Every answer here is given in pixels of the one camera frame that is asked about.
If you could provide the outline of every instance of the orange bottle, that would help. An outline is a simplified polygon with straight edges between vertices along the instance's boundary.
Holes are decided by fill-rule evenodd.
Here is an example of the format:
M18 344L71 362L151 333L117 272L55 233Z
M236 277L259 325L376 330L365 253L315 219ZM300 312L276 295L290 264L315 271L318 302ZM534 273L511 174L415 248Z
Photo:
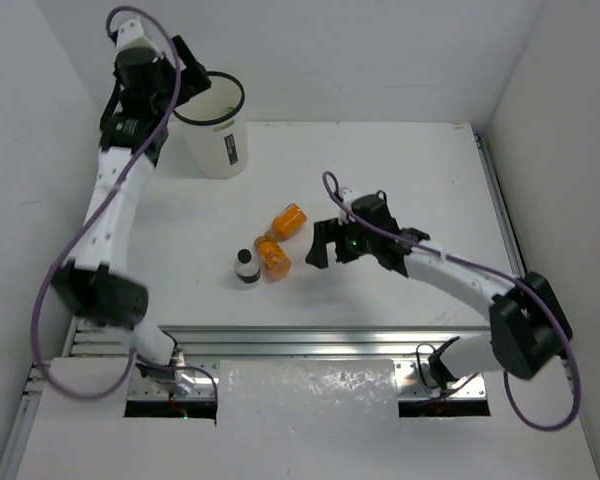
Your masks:
M266 233L266 237L270 240L286 240L300 230L306 221L307 216L304 212L295 203L292 203L273 219L271 230Z
M276 242L266 237L258 237L253 242L265 270L274 280L281 280L291 269L291 260Z

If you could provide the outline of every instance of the wall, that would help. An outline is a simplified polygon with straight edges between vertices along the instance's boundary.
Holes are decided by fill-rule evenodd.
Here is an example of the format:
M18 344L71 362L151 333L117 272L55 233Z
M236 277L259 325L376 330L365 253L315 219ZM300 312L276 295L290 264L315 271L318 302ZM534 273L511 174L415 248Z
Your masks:
M495 111L544 0L142 0L256 120L471 121ZM98 104L117 0L37 0Z
M489 129L529 266L574 327L600 469L600 0L549 0Z
M0 458L31 363L35 293L93 185L97 120L33 0L0 0ZM68 320L49 295L47 357L60 351Z

